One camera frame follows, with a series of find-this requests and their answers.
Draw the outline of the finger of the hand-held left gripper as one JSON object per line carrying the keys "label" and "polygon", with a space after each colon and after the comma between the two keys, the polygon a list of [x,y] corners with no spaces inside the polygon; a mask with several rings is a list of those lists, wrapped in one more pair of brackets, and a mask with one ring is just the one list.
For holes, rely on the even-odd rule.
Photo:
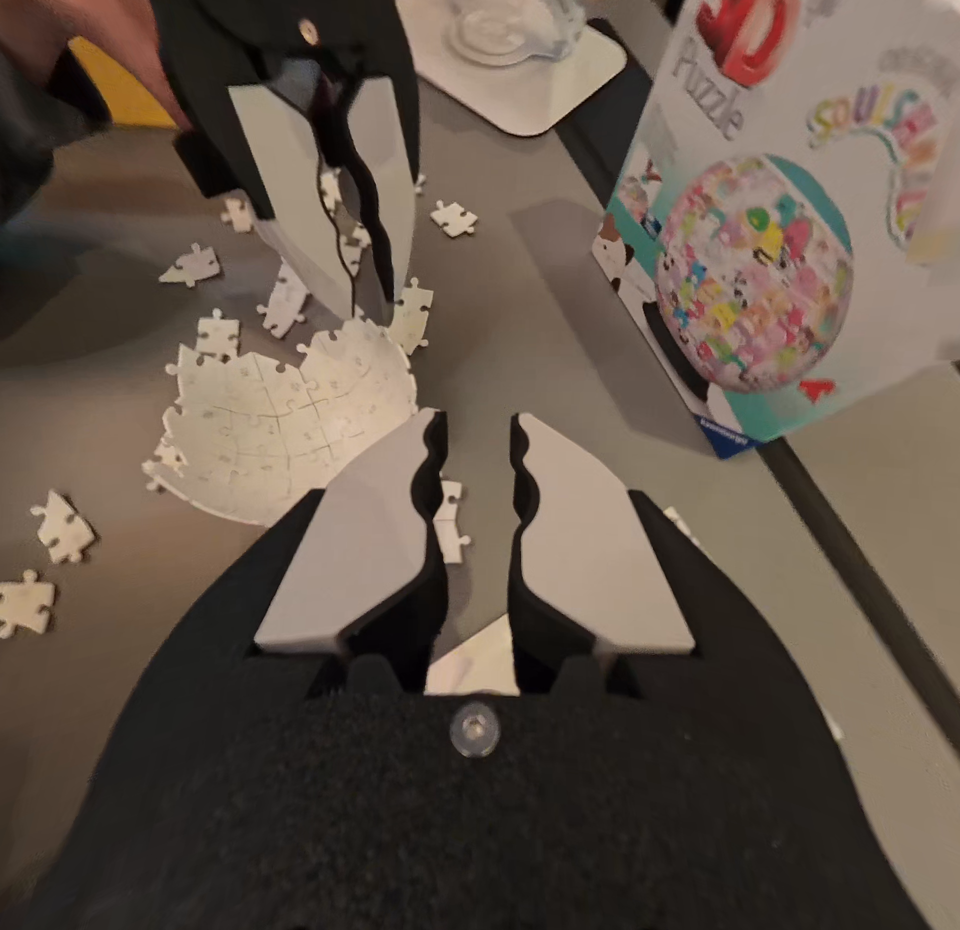
{"label": "finger of the hand-held left gripper", "polygon": [[354,316],[354,279],[320,188],[321,159],[304,114],[264,85],[231,86],[231,103],[270,204],[255,229],[335,318]]}
{"label": "finger of the hand-held left gripper", "polygon": [[346,164],[340,188],[346,210],[370,238],[351,277],[354,304],[376,324],[390,324],[409,274],[416,222],[414,177],[393,84],[366,79],[344,117]]}

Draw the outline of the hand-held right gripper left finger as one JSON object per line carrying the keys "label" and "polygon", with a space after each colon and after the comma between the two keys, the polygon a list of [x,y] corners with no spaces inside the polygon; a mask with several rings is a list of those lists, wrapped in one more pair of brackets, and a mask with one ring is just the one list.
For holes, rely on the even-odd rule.
{"label": "hand-held right gripper left finger", "polygon": [[424,408],[355,456],[318,505],[254,636],[276,655],[430,647],[447,612],[434,518],[447,414]]}

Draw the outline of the white stand with base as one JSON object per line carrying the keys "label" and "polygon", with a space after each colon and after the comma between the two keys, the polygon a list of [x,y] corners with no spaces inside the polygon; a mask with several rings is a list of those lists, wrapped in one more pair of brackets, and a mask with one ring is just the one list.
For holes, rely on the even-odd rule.
{"label": "white stand with base", "polygon": [[[513,137],[543,135],[609,83],[626,66],[626,51],[588,23],[570,56],[558,62],[534,58],[506,68],[463,59],[451,47],[448,0],[397,0],[415,72],[427,84]],[[548,14],[535,0],[534,21]]]}

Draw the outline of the partly built white puzzle ball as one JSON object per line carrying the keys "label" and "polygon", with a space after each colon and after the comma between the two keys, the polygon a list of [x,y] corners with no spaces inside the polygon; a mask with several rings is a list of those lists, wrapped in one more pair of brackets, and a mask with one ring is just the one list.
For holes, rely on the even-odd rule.
{"label": "partly built white puzzle ball", "polygon": [[257,352],[216,360],[180,344],[165,367],[177,396],[141,465],[147,490],[269,528],[419,409],[408,354],[366,318],[296,351],[298,364]]}

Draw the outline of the yellow cardboard box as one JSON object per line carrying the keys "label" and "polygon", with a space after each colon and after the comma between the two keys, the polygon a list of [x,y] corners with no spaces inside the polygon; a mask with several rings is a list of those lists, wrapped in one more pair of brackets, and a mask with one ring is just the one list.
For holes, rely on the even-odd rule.
{"label": "yellow cardboard box", "polygon": [[174,130],[177,125],[151,93],[126,69],[83,37],[69,48],[101,94],[114,125]]}

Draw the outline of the colourful puzzle ball box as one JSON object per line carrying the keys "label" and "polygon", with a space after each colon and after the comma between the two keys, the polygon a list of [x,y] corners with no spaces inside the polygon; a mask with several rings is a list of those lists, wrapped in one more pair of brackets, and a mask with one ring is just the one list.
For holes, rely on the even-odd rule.
{"label": "colourful puzzle ball box", "polygon": [[593,254],[727,460],[958,360],[958,0],[685,0]]}

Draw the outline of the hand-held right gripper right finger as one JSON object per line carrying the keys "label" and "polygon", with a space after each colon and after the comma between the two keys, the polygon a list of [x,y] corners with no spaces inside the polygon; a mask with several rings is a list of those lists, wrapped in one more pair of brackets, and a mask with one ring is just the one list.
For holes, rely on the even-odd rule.
{"label": "hand-held right gripper right finger", "polygon": [[532,657],[688,655],[694,638],[630,492],[532,413],[510,420],[514,645]]}

